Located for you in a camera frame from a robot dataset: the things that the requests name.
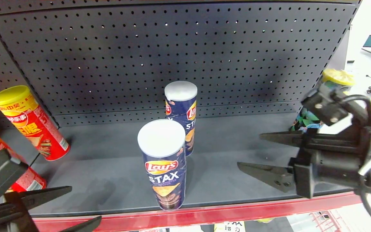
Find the colorful snack package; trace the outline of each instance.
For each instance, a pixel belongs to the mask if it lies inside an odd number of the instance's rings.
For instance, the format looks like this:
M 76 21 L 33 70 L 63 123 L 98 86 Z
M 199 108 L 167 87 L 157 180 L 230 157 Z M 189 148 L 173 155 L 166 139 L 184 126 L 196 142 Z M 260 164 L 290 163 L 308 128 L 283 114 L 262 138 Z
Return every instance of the colorful snack package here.
M 28 86 L 18 85 L 0 92 L 0 110 L 46 160 L 65 156 L 68 142 L 31 94 Z
M 10 155 L 16 159 L 21 160 L 26 163 L 25 159 L 16 154 L 8 145 L 0 138 L 0 150 L 8 149 Z M 28 170 L 11 186 L 11 190 L 22 192 L 22 191 L 31 191 L 44 189 L 47 187 L 47 181 L 40 177 L 31 167 L 28 167 Z
M 188 81 L 175 81 L 164 88 L 165 113 L 168 119 L 179 122 L 185 129 L 185 152 L 194 150 L 197 86 Z
M 186 152 L 183 126 L 169 119 L 147 123 L 138 133 L 138 145 L 159 207 L 174 210 L 186 196 Z

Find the red chip can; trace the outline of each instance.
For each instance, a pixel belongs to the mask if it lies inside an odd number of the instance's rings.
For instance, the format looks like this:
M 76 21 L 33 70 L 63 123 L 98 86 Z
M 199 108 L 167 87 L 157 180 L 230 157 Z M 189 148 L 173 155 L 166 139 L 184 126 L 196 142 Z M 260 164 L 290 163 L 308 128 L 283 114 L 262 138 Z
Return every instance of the red chip can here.
M 8 145 L 0 138 L 0 150 L 7 149 L 9 154 L 21 160 L 22 162 L 26 163 L 25 159 L 16 154 Z M 47 181 L 40 177 L 38 173 L 36 173 L 31 167 L 28 167 L 28 170 L 11 186 L 11 190 L 22 192 L 22 191 L 31 191 L 31 190 L 38 190 L 44 189 L 47 187 Z
M 35 100 L 28 86 L 18 85 L 1 91 L 0 110 L 46 160 L 60 159 L 70 150 L 68 142 Z

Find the robotic arm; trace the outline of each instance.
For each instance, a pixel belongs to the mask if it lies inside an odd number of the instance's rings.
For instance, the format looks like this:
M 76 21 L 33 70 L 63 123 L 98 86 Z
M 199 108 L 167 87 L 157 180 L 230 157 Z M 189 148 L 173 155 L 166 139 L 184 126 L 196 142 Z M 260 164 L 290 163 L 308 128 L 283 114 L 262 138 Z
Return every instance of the robotic arm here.
M 366 103 L 366 110 L 356 100 Z M 260 138 L 299 147 L 288 167 L 237 163 L 239 169 L 256 179 L 287 192 L 296 189 L 297 195 L 312 198 L 318 183 L 329 183 L 353 188 L 371 216 L 367 194 L 371 193 L 371 101 L 362 95 L 346 96 L 341 91 L 330 91 L 321 86 L 311 91 L 302 101 L 304 107 L 327 125 L 333 125 L 349 113 L 352 125 L 337 135 L 317 134 L 317 129 L 306 133 L 274 132 Z

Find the white wall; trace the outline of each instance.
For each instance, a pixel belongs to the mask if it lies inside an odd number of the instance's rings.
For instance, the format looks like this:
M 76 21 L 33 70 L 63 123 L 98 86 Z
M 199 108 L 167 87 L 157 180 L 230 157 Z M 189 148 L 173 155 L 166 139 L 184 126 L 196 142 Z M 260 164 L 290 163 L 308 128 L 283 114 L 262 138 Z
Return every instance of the white wall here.
M 351 23 L 349 45 L 346 60 L 355 60 L 356 54 L 365 44 L 371 32 L 371 0 L 362 0 L 362 4 Z

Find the white can lid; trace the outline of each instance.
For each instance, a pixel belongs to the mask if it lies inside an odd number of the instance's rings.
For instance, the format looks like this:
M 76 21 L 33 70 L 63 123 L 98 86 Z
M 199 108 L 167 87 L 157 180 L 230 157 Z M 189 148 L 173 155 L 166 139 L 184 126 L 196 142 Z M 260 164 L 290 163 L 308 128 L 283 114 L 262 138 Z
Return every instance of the white can lid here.
M 188 101 L 197 96 L 197 86 L 188 81 L 174 81 L 164 88 L 169 101 Z
M 138 132 L 138 145 L 145 154 L 163 158 L 171 156 L 184 146 L 186 132 L 173 120 L 159 119 L 147 123 Z

